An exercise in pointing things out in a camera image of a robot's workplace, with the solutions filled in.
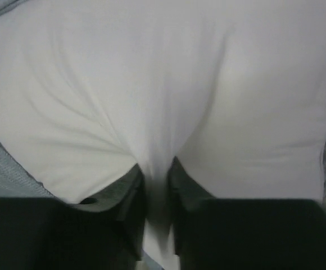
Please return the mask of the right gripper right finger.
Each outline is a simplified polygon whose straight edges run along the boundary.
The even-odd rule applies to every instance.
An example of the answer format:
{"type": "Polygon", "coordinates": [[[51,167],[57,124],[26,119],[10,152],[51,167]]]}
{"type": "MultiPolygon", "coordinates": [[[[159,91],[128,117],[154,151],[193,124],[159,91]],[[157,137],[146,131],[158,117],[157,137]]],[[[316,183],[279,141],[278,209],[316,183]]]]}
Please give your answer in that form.
{"type": "Polygon", "coordinates": [[[305,199],[219,199],[178,159],[167,177],[181,269],[326,269],[326,212],[305,199]]]}

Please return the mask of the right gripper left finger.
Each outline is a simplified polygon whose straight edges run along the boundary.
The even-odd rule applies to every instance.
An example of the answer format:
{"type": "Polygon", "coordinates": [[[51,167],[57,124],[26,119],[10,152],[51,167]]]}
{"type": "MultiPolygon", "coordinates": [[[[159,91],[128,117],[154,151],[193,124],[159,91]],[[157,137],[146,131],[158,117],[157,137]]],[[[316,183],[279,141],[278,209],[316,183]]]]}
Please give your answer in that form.
{"type": "Polygon", "coordinates": [[[145,219],[138,166],[80,204],[0,197],[0,269],[134,269],[145,219]]]}

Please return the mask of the blue-grey pillowcase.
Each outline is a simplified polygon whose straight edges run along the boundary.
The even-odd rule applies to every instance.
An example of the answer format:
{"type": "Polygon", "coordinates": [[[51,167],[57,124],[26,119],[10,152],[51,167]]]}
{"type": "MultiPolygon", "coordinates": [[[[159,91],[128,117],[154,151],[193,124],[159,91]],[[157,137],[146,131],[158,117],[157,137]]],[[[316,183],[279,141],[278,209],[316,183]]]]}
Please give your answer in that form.
{"type": "MultiPolygon", "coordinates": [[[[96,1],[28,1],[0,16],[0,197],[75,205],[137,166],[73,42],[104,22],[96,1]]],[[[134,269],[159,269],[142,254],[134,269]]]]}

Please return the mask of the white pillow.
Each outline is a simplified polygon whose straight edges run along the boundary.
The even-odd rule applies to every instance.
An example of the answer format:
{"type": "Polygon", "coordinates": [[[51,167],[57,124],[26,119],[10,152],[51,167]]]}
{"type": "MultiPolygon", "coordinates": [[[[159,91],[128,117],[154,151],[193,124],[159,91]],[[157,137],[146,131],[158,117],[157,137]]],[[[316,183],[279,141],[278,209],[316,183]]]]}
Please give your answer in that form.
{"type": "Polygon", "coordinates": [[[175,159],[220,199],[323,200],[326,1],[96,1],[73,42],[141,169],[143,250],[180,269],[167,177],[175,159]]]}

